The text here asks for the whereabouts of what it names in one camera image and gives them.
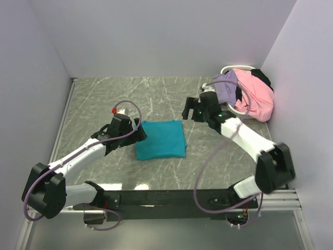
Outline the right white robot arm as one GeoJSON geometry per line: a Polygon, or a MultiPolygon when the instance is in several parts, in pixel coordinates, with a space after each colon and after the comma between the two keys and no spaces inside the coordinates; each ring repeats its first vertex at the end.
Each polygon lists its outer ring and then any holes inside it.
{"type": "Polygon", "coordinates": [[[199,98],[187,97],[182,118],[205,122],[218,134],[230,138],[256,163],[255,174],[232,185],[228,201],[235,208],[241,207],[247,197],[257,193],[270,194],[294,180],[296,173],[289,147],[274,143],[246,126],[229,110],[222,110],[215,93],[203,93],[199,98]]]}

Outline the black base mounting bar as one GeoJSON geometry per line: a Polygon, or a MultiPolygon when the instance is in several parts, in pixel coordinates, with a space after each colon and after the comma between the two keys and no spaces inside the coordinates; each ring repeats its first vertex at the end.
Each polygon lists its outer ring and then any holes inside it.
{"type": "MultiPolygon", "coordinates": [[[[230,189],[197,190],[197,200],[207,210],[228,208],[258,208],[251,198],[242,203],[230,189]]],[[[192,219],[209,218],[224,220],[226,212],[209,214],[200,210],[194,200],[193,190],[119,190],[105,191],[104,200],[97,205],[118,212],[123,220],[135,219],[192,219]]]]}

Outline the pink t shirt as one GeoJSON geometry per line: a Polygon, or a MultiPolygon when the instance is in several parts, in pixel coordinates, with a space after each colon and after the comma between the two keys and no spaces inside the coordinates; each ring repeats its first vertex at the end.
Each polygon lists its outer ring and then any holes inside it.
{"type": "Polygon", "coordinates": [[[234,73],[242,90],[242,100],[236,101],[235,110],[247,113],[260,122],[270,120],[274,108],[274,91],[250,71],[234,69],[234,73]]]}

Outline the teal t shirt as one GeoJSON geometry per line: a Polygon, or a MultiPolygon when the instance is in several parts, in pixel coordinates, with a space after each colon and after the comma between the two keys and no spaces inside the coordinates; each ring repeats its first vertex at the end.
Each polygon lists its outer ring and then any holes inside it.
{"type": "Polygon", "coordinates": [[[185,158],[187,143],[180,120],[143,121],[147,138],[135,144],[137,160],[185,158]]]}

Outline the white laundry basket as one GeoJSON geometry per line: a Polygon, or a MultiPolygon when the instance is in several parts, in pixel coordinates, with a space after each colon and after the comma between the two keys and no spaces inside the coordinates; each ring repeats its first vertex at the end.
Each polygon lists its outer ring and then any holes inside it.
{"type": "MultiPolygon", "coordinates": [[[[250,71],[252,69],[255,69],[255,67],[252,66],[247,66],[247,65],[231,65],[231,66],[225,66],[224,68],[221,69],[220,73],[221,74],[226,74],[229,70],[234,70],[234,69],[241,69],[244,71],[250,71]]],[[[239,112],[235,110],[230,104],[226,104],[227,110],[235,114],[238,118],[240,119],[252,119],[251,116],[246,115],[243,112],[239,112]]]]}

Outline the black t shirt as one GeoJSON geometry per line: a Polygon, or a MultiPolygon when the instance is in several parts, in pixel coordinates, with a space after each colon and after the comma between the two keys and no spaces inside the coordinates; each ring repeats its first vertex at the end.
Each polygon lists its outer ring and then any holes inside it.
{"type": "MultiPolygon", "coordinates": [[[[270,80],[260,69],[251,69],[250,72],[253,76],[264,82],[272,91],[274,90],[271,86],[270,80]]],[[[236,99],[240,101],[242,100],[242,90],[239,86],[236,87],[236,99]]]]}

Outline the purple t shirt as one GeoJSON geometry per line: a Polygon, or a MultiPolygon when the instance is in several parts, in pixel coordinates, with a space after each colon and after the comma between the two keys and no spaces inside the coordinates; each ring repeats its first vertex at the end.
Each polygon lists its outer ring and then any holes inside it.
{"type": "Polygon", "coordinates": [[[219,74],[214,77],[214,88],[220,104],[227,103],[232,107],[236,104],[237,76],[230,70],[226,74],[219,74]]]}

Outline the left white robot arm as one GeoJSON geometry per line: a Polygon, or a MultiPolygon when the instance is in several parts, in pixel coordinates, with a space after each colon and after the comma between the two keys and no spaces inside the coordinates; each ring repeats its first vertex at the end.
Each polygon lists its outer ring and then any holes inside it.
{"type": "Polygon", "coordinates": [[[68,186],[67,181],[110,152],[146,138],[139,118],[131,120],[127,115],[115,115],[72,153],[48,165],[36,164],[22,194],[24,214],[27,216],[27,208],[32,207],[42,217],[51,219],[67,206],[85,204],[90,209],[106,208],[101,186],[92,181],[68,186]]]}

